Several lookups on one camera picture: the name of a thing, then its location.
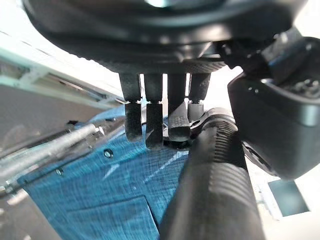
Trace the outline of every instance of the blue denim cloth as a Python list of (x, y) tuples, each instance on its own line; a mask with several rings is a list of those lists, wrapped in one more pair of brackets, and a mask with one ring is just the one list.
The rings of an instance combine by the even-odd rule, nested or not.
[[(124, 107), (101, 113), (93, 121), (124, 115)], [(146, 126), (142, 126), (143, 135)], [(104, 150), (111, 149), (113, 158)], [(125, 133), (76, 161), (52, 164), (22, 177), (25, 187), (63, 240), (155, 240), (158, 226), (176, 191), (187, 151), (150, 151), (145, 139), (128, 142)]]

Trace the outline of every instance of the silver rivet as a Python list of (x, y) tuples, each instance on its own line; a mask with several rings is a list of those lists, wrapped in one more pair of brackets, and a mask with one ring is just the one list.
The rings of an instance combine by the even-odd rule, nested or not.
[(111, 149), (105, 149), (105, 150), (103, 151), (103, 155), (104, 155), (106, 158), (111, 159), (111, 158), (113, 158), (114, 153), (112, 152)]
[(55, 170), (56, 174), (58, 174), (59, 176), (62, 176), (64, 174), (64, 171), (62, 168), (58, 168)]

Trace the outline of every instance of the dark rectangle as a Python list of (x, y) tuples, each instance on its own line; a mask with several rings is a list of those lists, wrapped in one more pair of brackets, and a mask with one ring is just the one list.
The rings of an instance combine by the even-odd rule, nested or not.
[(276, 180), (268, 184), (283, 217), (309, 212), (294, 181)]

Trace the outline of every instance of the black cylindrical handle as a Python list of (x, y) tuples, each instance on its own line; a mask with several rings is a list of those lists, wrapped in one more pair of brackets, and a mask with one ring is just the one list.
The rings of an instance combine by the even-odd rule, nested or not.
[(242, 143), (228, 117), (208, 122), (194, 141), (160, 239), (265, 239)]

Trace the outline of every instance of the black plastic casing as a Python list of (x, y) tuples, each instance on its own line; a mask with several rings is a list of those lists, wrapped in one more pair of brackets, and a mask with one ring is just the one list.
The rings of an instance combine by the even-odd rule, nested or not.
[(228, 93), (241, 139), (279, 177), (296, 179), (320, 163), (320, 99), (245, 76)]

